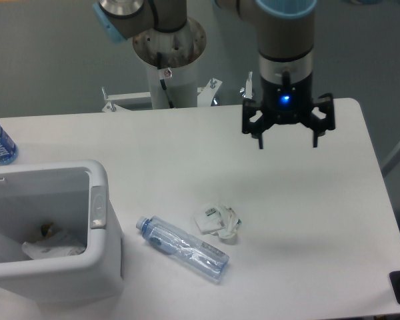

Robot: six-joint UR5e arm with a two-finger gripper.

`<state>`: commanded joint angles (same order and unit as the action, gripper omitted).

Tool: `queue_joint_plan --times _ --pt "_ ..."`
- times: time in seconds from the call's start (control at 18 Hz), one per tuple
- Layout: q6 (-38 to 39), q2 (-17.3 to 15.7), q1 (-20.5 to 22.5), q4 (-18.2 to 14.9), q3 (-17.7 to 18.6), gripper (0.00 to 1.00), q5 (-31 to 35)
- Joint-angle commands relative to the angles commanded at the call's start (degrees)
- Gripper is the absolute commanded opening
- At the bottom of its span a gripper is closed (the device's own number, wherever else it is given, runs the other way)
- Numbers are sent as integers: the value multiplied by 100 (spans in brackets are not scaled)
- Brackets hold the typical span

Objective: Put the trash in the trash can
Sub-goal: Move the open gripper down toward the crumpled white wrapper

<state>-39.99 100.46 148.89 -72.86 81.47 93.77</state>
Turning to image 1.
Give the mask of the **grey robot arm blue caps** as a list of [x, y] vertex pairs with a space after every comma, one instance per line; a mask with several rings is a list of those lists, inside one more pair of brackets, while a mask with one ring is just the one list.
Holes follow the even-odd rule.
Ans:
[[[250, 23], [256, 32], [263, 98], [246, 97], [242, 131], [254, 139], [274, 125], [302, 124], [318, 139], [335, 128], [333, 96], [311, 95], [314, 1], [218, 1], [217, 6]], [[156, 108], [192, 102], [194, 75], [182, 76], [202, 55], [206, 35], [187, 14], [185, 1], [96, 1], [93, 10], [115, 42], [132, 40], [150, 71]]]

